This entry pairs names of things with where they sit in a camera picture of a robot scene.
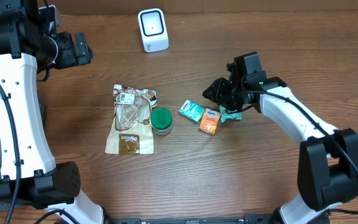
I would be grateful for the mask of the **light green wipes packet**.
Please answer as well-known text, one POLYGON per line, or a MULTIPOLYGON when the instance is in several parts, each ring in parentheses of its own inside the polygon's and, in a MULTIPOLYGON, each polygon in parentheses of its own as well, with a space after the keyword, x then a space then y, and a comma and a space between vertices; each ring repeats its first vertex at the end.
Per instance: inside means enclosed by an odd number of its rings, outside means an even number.
POLYGON ((224 123, 225 121, 228 121, 228 120, 240 121, 242 119, 242 114, 238 111, 230 111, 230 110, 227 110, 223 106, 220 106, 219 110, 220 110, 220 114, 221 114, 220 121, 222 123, 224 123))

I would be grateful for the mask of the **orange tissue pack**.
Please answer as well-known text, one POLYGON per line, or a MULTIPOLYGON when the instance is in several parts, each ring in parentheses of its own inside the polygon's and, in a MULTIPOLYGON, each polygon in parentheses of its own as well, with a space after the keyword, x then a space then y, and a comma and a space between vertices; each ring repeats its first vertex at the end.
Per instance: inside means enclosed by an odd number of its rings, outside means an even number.
POLYGON ((205 109, 200 122, 199 129, 208 134, 215 134, 220 119, 220 112, 211 109, 205 109))

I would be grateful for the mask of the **teal tissue pack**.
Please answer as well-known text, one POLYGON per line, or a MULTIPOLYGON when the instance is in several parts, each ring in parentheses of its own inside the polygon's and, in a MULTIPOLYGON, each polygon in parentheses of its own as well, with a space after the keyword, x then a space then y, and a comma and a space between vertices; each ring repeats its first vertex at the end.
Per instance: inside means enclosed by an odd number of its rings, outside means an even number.
POLYGON ((195 123, 199 123, 204 114, 204 108, 193 101, 185 100, 178 112, 195 123))

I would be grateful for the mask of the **green lid jar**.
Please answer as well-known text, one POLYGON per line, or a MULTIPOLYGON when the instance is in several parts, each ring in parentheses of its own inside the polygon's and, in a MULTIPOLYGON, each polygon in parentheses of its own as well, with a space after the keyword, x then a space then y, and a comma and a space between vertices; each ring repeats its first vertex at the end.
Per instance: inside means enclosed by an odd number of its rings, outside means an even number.
POLYGON ((154 109, 150 120, 153 130, 159 135, 169 134, 173 128, 172 114, 166 108, 154 109))

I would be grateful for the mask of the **beige snack bag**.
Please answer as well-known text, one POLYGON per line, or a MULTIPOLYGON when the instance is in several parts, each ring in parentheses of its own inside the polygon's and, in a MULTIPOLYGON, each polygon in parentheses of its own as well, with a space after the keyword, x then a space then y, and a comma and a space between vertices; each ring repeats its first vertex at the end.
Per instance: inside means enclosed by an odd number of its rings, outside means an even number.
POLYGON ((113 122, 105 153, 119 155, 152 154, 154 137, 151 113, 157 92, 115 84, 112 90, 113 122))

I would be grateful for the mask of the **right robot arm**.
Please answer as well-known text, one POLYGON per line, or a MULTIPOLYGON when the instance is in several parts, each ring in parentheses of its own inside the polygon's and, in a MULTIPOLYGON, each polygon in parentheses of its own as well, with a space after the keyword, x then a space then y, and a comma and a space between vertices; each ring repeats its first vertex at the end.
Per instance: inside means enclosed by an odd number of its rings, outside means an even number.
POLYGON ((278 77, 267 77, 251 52, 226 65, 203 96, 231 113, 254 108, 281 127, 299 148, 298 194, 271 214, 245 215, 244 223, 329 223, 334 212, 358 215, 358 134, 325 122, 278 77))

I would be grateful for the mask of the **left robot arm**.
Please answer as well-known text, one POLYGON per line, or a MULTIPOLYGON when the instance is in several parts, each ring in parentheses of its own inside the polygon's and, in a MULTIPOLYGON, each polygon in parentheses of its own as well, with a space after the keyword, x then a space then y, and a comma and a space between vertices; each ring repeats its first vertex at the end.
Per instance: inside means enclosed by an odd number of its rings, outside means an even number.
POLYGON ((56 163, 45 137, 37 75, 87 65, 82 33, 57 32, 58 11, 36 1, 0 0, 0 202, 29 205, 67 223, 107 223, 81 190, 75 162, 56 163))

